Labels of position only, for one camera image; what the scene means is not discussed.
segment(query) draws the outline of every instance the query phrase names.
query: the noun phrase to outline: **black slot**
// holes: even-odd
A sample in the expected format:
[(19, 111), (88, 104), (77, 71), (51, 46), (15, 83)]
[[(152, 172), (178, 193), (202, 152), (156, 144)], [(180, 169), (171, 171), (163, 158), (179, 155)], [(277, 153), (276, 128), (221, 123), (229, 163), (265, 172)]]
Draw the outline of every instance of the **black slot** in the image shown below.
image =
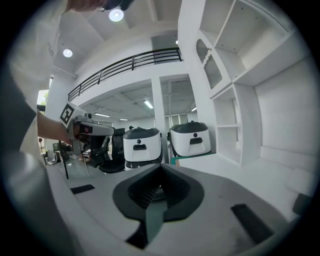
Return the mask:
[(134, 150), (134, 151), (146, 150), (146, 149), (147, 149), (147, 147), (146, 147), (145, 144), (143, 144), (143, 145), (134, 145), (134, 146), (133, 146), (133, 150)]
[(202, 143), (202, 138), (192, 138), (190, 139), (190, 145)]
[(256, 244), (263, 242), (274, 234), (245, 203), (236, 204), (231, 207), (231, 211)]
[(71, 189), (72, 193), (75, 195), (75, 194), (79, 194), (79, 193), (93, 190), (93, 189), (95, 189), (95, 187), (92, 186), (91, 184), (89, 184), (89, 185), (84, 185), (84, 186), (73, 187), (70, 189)]

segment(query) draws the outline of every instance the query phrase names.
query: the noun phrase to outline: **black robot lid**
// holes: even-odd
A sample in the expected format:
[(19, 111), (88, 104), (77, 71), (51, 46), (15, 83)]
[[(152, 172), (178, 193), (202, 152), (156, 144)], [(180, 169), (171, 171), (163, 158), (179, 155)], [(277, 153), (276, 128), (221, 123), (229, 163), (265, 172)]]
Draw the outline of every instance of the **black robot lid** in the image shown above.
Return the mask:
[(179, 134), (190, 134), (206, 131), (208, 127), (203, 122), (187, 122), (171, 127), (171, 130)]
[(132, 130), (128, 130), (124, 135), (123, 138), (127, 140), (136, 140), (136, 139), (143, 139), (149, 138), (157, 135), (160, 131), (156, 128), (144, 129), (144, 128), (135, 128)]

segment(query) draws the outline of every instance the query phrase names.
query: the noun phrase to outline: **white ceiling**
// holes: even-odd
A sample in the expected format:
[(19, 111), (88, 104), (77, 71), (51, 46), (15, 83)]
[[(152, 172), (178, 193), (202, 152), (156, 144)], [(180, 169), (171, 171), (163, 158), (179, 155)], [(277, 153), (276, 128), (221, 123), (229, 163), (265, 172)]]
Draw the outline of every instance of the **white ceiling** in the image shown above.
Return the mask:
[[(68, 12), (61, 17), (58, 53), (54, 66), (75, 74), (85, 57), (101, 43), (131, 28), (160, 21), (178, 22), (182, 0), (135, 0), (124, 12), (121, 21), (109, 19), (104, 12)], [(65, 58), (64, 49), (72, 49), (73, 56)]]
[[(164, 114), (175, 115), (190, 112), (195, 106), (195, 98), (190, 79), (164, 79), (161, 81)], [(112, 118), (136, 120), (155, 116), (154, 109), (144, 104), (149, 101), (154, 106), (151, 84), (124, 89), (109, 97), (84, 106), (91, 113), (109, 115)]]

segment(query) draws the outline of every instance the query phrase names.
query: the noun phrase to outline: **person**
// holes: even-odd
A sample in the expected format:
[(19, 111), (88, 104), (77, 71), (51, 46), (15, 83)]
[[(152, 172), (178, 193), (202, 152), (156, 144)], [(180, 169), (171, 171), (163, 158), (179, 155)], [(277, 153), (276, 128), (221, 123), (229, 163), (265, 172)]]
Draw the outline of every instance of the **person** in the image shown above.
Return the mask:
[(23, 94), (27, 105), (34, 111), (20, 147), (42, 161), (38, 136), (71, 143), (67, 130), (59, 121), (47, 118), (37, 111), (40, 90), (48, 88), (54, 58), (58, 50), (61, 16), (69, 11), (89, 12), (107, 5), (106, 0), (51, 0), (31, 18), (18, 37), (8, 58), (8, 70), (13, 83)]

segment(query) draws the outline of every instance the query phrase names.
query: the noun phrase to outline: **hand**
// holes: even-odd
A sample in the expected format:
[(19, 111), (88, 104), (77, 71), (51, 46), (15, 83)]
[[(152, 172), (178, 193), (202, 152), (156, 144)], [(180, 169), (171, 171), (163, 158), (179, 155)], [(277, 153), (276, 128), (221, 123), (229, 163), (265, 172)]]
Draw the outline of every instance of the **hand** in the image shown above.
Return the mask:
[(107, 5), (107, 0), (68, 0), (66, 12), (90, 12)]

